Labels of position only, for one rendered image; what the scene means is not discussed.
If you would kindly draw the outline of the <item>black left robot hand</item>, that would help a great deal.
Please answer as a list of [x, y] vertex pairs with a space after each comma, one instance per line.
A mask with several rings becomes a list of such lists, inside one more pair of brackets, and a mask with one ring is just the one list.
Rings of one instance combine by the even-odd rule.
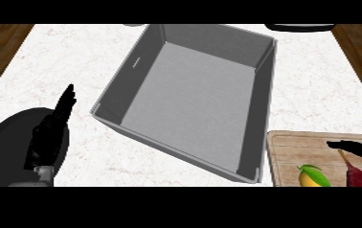
[[55, 110], [33, 129], [24, 168], [35, 170], [55, 164], [61, 151], [64, 130], [69, 125], [73, 107], [76, 105], [75, 85], [70, 84], [57, 103]]

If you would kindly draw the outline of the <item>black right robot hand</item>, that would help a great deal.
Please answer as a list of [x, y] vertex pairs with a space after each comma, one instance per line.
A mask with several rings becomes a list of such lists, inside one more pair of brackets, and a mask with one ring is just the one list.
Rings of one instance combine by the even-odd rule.
[[327, 145], [330, 148], [342, 149], [355, 154], [357, 156], [362, 157], [362, 143], [342, 140], [341, 142], [329, 141]]

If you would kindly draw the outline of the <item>wooden cutting board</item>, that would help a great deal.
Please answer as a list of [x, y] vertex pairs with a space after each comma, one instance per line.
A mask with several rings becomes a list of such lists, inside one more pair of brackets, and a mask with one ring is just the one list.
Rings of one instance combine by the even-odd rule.
[[362, 134], [274, 130], [268, 133], [268, 148], [277, 187], [299, 187], [299, 166], [321, 168], [333, 187], [346, 186], [346, 162], [327, 142], [362, 143]]

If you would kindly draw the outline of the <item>grey open box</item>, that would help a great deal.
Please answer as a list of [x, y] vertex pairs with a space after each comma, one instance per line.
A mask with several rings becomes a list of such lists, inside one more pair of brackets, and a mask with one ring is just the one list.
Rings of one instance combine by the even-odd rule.
[[261, 182], [277, 47], [224, 24], [150, 24], [94, 118], [230, 180]]

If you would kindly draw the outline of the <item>black round pan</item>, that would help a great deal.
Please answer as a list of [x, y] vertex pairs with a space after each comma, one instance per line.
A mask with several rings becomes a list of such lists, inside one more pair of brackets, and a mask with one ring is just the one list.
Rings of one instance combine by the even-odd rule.
[[[0, 187], [38, 181], [39, 174], [24, 168], [33, 129], [54, 110], [39, 107], [23, 110], [0, 123]], [[61, 169], [70, 147], [70, 128], [66, 127], [61, 151], [54, 164], [54, 177]]]

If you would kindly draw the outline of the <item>yellow green mango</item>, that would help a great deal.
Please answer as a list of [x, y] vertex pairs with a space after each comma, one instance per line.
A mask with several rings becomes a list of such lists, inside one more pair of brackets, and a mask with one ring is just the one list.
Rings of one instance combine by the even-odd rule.
[[299, 182], [302, 187], [330, 187], [332, 183], [321, 168], [315, 165], [304, 165], [298, 167], [301, 171]]

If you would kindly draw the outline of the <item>black round object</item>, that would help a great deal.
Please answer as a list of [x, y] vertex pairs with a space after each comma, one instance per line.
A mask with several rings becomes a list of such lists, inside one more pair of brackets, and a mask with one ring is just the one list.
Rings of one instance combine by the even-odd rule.
[[267, 27], [280, 32], [312, 33], [332, 31], [336, 24], [268, 24]]

